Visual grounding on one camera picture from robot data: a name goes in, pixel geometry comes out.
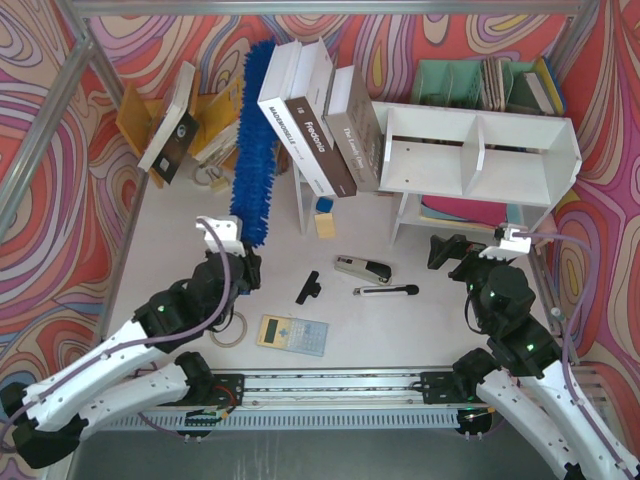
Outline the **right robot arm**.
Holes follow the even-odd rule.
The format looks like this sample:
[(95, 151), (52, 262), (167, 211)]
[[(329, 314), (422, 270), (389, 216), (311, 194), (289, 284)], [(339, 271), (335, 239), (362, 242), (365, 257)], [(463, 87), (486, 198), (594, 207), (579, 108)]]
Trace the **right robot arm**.
[(536, 234), (506, 226), (496, 244), (456, 234), (430, 239), (427, 267), (458, 264), (451, 280), (466, 288), (464, 314), (486, 349), (452, 367), (448, 389), (494, 408), (533, 447), (558, 479), (636, 479), (639, 460), (616, 438), (588, 400), (569, 364), (569, 343), (557, 341), (532, 315), (536, 295), (513, 266)]

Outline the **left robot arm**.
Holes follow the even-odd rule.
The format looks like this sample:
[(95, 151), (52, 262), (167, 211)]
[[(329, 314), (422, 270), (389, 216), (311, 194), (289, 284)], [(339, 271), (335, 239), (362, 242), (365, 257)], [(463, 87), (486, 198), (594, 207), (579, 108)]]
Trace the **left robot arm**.
[(206, 254), (188, 279), (174, 282), (135, 310), (133, 317), (96, 348), (38, 383), (1, 389), (13, 439), (2, 451), (31, 468), (50, 466), (81, 441), (115, 420), (155, 406), (214, 405), (226, 413), (242, 402), (241, 375), (214, 375), (197, 352), (136, 379), (138, 368), (216, 331), (234, 313), (238, 295), (259, 288), (261, 259), (251, 246), (242, 254)]

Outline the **black binder clip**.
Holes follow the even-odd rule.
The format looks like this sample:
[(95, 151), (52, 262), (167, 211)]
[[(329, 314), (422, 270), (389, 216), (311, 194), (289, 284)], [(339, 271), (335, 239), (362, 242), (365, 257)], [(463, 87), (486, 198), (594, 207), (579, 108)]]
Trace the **black binder clip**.
[(320, 294), (322, 287), (318, 281), (319, 272), (316, 270), (312, 270), (306, 279), (304, 285), (302, 286), (298, 296), (296, 297), (295, 303), (298, 305), (303, 305), (308, 297), (317, 298)]

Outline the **blue microfiber duster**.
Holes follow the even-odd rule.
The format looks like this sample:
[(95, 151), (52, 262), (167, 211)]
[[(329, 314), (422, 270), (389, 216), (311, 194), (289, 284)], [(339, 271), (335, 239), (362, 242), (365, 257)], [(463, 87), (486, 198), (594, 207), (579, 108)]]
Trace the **blue microfiber duster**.
[(272, 188), (276, 172), (278, 137), (258, 105), (262, 84), (275, 50), (263, 40), (251, 46), (245, 58), (242, 107), (236, 141), (238, 152), (230, 213), (243, 222), (241, 239), (254, 248), (265, 244)]

